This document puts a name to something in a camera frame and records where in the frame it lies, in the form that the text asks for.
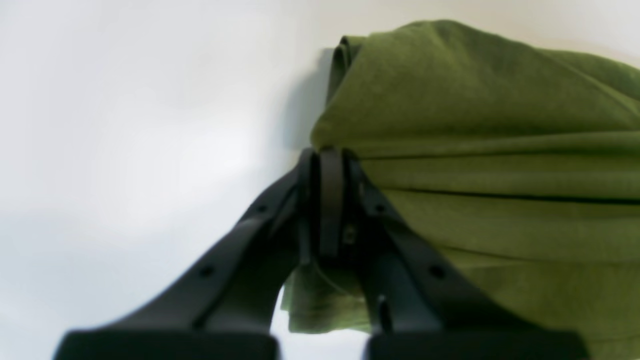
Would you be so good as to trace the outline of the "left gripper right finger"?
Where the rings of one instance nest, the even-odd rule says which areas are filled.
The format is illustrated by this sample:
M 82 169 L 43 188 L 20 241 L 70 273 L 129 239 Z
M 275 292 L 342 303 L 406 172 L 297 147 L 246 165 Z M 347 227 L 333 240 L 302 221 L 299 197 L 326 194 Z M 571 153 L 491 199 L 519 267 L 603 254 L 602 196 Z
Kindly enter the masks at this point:
M 576 332 L 522 319 L 471 284 L 404 222 L 350 153 L 318 153 L 318 259 L 355 273 L 366 360 L 587 360 Z

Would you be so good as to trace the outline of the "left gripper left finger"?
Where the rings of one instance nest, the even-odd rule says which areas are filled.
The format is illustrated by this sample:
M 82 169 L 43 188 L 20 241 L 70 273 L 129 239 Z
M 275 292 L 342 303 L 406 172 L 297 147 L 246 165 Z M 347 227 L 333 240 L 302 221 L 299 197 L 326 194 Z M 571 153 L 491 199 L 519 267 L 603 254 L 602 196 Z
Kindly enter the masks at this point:
M 162 294 L 133 313 L 62 338 L 57 360 L 278 360 L 270 334 L 281 286 L 312 257 L 317 155 L 268 187 Z

